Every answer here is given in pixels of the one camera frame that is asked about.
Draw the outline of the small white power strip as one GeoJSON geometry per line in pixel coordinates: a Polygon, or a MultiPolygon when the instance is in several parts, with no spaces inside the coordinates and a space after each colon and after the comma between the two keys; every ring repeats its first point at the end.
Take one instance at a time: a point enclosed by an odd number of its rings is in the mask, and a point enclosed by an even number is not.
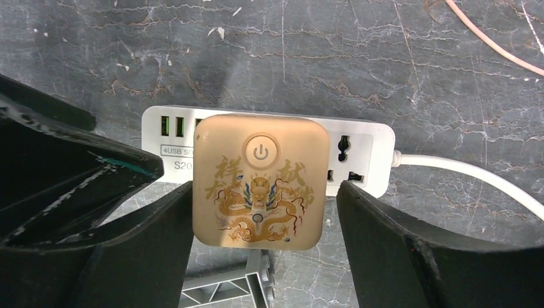
{"type": "MultiPolygon", "coordinates": [[[[161,182],[184,184],[192,180],[193,133],[210,116],[227,109],[152,106],[141,117],[141,148],[162,158],[161,182]]],[[[347,180],[378,198],[387,190],[395,150],[395,133],[382,123],[362,119],[312,116],[330,137],[327,196],[335,196],[347,180]]]]}

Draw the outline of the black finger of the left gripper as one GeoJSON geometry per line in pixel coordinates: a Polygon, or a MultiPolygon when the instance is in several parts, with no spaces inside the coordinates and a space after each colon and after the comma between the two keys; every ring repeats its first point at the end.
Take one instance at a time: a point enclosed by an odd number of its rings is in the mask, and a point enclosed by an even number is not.
{"type": "Polygon", "coordinates": [[[164,174],[162,159],[96,135],[88,111],[1,77],[1,245],[100,225],[164,174]]]}

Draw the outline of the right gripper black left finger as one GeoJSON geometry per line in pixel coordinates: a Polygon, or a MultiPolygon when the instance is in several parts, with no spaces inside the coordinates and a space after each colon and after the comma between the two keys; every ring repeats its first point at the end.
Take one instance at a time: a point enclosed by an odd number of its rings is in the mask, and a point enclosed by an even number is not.
{"type": "Polygon", "coordinates": [[[82,241],[1,248],[1,306],[177,307],[193,238],[186,183],[82,241]]]}

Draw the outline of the beige dragon plug adapter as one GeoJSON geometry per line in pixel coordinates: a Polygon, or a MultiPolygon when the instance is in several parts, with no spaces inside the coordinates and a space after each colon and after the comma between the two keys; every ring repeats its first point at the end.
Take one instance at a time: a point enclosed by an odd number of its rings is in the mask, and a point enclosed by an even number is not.
{"type": "Polygon", "coordinates": [[[321,238],[330,137],[300,117],[221,114],[194,132],[192,229],[209,246],[308,250],[321,238]]]}

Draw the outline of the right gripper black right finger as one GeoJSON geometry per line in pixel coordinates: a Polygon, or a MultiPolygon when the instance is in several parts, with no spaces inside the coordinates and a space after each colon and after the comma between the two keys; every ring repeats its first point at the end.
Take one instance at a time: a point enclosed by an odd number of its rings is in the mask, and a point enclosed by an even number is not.
{"type": "Polygon", "coordinates": [[[343,182],[337,211],[360,307],[542,307],[543,248],[468,237],[343,182]]]}

